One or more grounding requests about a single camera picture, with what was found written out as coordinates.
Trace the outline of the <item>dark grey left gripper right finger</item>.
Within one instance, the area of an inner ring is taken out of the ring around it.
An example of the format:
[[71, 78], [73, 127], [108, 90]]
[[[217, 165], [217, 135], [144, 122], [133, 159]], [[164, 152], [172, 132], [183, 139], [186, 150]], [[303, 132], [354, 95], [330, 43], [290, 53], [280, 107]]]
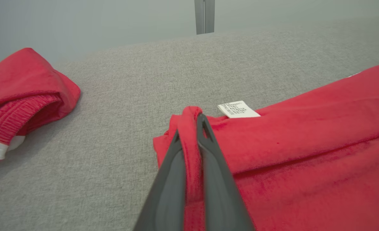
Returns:
[[205, 229], [254, 231], [254, 224], [204, 114], [197, 117], [197, 141], [203, 164]]

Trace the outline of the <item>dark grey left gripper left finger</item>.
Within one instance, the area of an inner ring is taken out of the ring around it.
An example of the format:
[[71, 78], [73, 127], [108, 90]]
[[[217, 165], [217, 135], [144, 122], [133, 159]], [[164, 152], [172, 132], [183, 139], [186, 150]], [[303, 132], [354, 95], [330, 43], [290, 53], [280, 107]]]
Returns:
[[133, 230], [183, 231], [185, 186], [185, 155], [176, 131]]

